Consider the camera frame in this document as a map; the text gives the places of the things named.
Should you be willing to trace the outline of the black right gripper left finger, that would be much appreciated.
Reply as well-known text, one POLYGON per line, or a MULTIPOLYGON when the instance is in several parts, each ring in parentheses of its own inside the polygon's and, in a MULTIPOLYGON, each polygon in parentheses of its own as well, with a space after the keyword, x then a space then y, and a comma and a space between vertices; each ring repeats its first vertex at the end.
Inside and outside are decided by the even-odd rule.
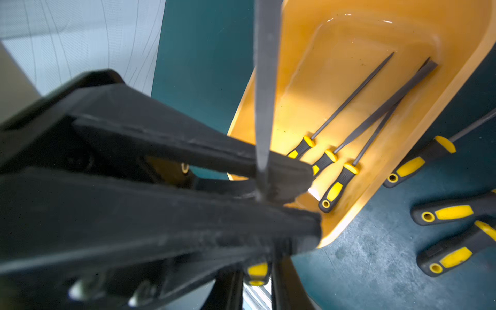
POLYGON ((221 271, 201 310, 242 310, 244 269, 221 271))

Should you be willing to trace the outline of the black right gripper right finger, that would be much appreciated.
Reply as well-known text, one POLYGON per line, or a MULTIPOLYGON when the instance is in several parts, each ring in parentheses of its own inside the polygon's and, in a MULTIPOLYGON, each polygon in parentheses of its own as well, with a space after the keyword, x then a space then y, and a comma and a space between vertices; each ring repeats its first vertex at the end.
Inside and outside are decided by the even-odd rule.
POLYGON ((315 309, 290 257, 273 262, 272 309, 315 309))

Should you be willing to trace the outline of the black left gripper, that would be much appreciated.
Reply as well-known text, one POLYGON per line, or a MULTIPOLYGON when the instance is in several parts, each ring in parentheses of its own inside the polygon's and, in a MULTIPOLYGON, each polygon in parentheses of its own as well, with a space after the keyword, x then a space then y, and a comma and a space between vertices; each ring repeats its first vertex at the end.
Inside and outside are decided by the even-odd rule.
POLYGON ((254 148, 127 86, 78 76, 1 126, 1 308, 160 309, 319 244, 309 211, 189 166, 253 173, 254 148))

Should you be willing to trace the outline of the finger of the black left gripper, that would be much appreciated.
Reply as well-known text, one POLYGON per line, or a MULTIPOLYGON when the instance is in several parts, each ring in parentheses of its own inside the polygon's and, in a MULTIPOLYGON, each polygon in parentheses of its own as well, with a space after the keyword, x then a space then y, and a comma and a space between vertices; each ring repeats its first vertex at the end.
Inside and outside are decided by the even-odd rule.
POLYGON ((167 160, 238 176, 237 181, 192 181, 197 191, 256 197, 254 145, 228 137, 124 84, 77 93, 74 130, 125 177, 164 182, 169 172, 156 164, 167 160))

